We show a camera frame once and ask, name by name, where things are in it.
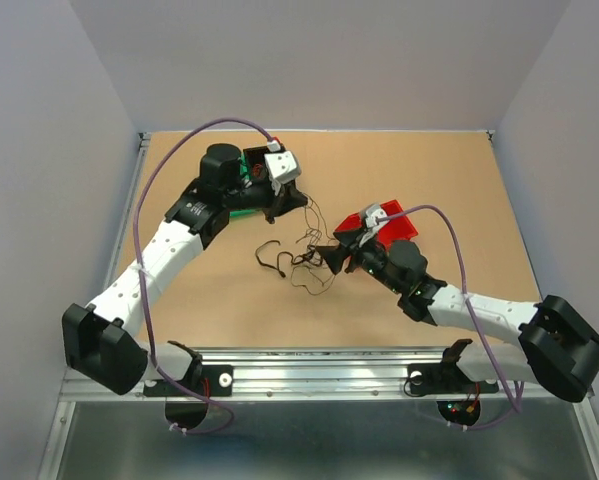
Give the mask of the red plastic bin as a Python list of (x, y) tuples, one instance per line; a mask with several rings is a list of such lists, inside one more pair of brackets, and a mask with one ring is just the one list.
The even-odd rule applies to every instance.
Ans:
[[(387, 215), (395, 215), (403, 211), (402, 206), (396, 200), (390, 200), (380, 204), (381, 208)], [(362, 226), (362, 221), (359, 213), (348, 215), (334, 230), (334, 235), (339, 233), (357, 230)], [(386, 250), (390, 248), (392, 243), (397, 240), (412, 240), (418, 235), (418, 231), (407, 216), (390, 220), (385, 226), (378, 231), (376, 238)]]

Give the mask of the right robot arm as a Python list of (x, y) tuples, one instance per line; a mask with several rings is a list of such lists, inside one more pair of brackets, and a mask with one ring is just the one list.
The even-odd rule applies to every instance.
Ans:
[(336, 244), (317, 247), (333, 274), (361, 269), (399, 297), (412, 320), (498, 339), (484, 347), (457, 341), (445, 352), (436, 377), (451, 390), (495, 380), (536, 383), (561, 400), (584, 399), (599, 373), (599, 333), (565, 299), (514, 302), (474, 293), (438, 280), (410, 240), (389, 246), (361, 229), (336, 233)]

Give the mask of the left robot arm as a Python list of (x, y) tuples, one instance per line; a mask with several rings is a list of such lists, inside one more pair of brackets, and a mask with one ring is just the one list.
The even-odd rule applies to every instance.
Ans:
[(87, 305), (71, 304), (64, 312), (68, 367), (123, 395), (141, 381), (159, 379), (155, 362), (163, 359), (170, 386), (194, 392), (202, 380), (201, 354), (175, 341), (138, 342), (140, 329), (152, 324), (146, 311), (228, 225), (232, 212), (259, 210), (273, 223), (306, 206), (307, 196), (296, 187), (300, 174), (296, 156), (277, 142), (245, 150), (210, 145), (198, 177), (167, 210), (141, 257)]

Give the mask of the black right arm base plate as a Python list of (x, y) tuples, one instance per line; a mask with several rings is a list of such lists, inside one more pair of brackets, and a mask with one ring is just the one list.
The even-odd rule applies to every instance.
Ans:
[(455, 364), (441, 362), (410, 364), (407, 367), (403, 390), (406, 395), (423, 397), (494, 394), (499, 391), (499, 387), (486, 381), (472, 381)]

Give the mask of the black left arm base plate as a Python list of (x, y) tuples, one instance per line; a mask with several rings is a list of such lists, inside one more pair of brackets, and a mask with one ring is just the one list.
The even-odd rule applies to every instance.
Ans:
[[(231, 397), (233, 393), (234, 368), (229, 364), (205, 364), (199, 373), (186, 373), (178, 383), (198, 395)], [(143, 387), (148, 398), (184, 397), (185, 393), (168, 381), (160, 378), (152, 386)]]

